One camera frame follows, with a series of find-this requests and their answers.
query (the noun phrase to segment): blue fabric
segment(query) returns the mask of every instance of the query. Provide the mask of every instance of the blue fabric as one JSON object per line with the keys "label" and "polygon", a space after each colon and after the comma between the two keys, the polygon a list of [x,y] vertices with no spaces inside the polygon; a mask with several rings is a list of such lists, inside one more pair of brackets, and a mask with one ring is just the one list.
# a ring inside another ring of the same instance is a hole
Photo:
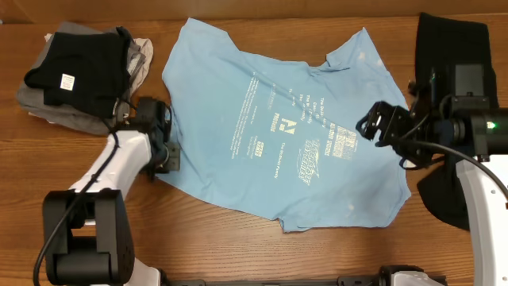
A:
{"label": "blue fabric", "polygon": [[310,67],[189,19],[163,80],[182,152],[180,171],[158,177],[198,199],[287,232],[388,226],[410,197],[400,157],[355,131],[376,101],[406,106],[365,29]]}

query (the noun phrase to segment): wooden table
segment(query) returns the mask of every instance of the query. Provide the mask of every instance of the wooden table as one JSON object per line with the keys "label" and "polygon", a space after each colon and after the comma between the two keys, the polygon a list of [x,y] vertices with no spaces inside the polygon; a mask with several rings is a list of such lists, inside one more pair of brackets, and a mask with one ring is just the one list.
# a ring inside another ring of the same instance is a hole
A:
{"label": "wooden table", "polygon": [[[508,106],[508,15],[456,16],[489,25],[501,106]],[[169,100],[161,74],[184,21],[123,25],[153,42],[155,55],[137,96]],[[366,27],[395,82],[405,91],[414,74],[417,17],[211,21],[240,50],[319,65],[325,54]],[[65,190],[90,167],[104,137],[27,115],[16,90],[57,25],[0,26],[0,284],[30,285],[43,243],[41,206],[48,191]],[[407,174],[412,197],[384,229],[328,228],[283,234],[278,222],[203,203],[163,182],[138,176],[126,201],[137,257],[172,279],[318,279],[372,274],[381,265],[418,265],[472,285],[469,233],[434,218]]]}

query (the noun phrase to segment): stack of folded clothes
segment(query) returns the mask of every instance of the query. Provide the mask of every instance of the stack of folded clothes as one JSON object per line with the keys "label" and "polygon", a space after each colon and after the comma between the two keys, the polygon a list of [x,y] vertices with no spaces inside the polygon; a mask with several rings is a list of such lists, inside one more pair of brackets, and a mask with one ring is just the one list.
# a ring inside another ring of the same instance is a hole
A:
{"label": "stack of folded clothes", "polygon": [[152,61],[149,39],[134,40],[116,27],[100,32],[64,22],[47,43],[17,92],[31,115],[92,134],[108,133],[129,116],[129,100]]}

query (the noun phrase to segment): black fabric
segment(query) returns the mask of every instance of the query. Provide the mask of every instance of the black fabric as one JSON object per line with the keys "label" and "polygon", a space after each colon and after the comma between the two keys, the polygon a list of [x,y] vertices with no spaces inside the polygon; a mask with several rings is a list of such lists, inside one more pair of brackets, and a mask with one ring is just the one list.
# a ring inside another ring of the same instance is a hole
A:
{"label": "black fabric", "polygon": [[[26,85],[44,89],[46,105],[68,104],[100,118],[112,118],[130,77],[126,67],[130,37],[124,29],[117,31],[118,35],[55,33],[40,67],[26,74]],[[72,91],[60,88],[63,74],[75,77]]]}
{"label": "black fabric", "polygon": [[[483,64],[485,94],[491,108],[499,108],[487,26],[422,13],[414,63],[417,83],[429,81],[432,67],[450,64]],[[436,218],[469,230],[464,191],[456,176],[457,162],[457,158],[446,156],[443,166],[418,183],[418,191],[425,207]]]}

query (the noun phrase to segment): gray folded shirt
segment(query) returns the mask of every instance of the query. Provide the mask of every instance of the gray folded shirt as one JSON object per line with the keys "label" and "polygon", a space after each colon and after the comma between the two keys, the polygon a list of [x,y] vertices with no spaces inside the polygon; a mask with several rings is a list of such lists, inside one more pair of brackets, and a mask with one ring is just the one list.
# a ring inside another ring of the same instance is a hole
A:
{"label": "gray folded shirt", "polygon": [[[91,29],[82,25],[70,22],[63,22],[60,24],[57,32],[71,33],[75,35],[91,35],[102,33],[95,29]],[[115,28],[109,29],[107,33],[116,33]],[[49,47],[51,46],[53,36],[46,43],[42,52],[37,57],[32,69],[38,68],[48,54]],[[131,75],[131,83],[139,72],[144,63],[144,55],[140,52],[140,46],[131,41],[129,50],[127,52],[127,67]],[[124,100],[130,100],[131,92],[128,89],[122,95]],[[22,83],[16,94],[21,107],[29,113],[38,117],[45,118],[49,122],[54,122],[68,128],[76,129],[79,131],[92,133],[92,134],[107,134],[109,130],[106,128],[100,118],[86,114],[82,111],[76,110],[74,107],[67,104],[61,106],[44,105],[44,90],[38,88],[27,87]],[[122,122],[125,114],[129,114],[129,105],[125,102],[119,101],[114,109],[114,117],[106,119],[110,126],[115,126],[117,123]]]}

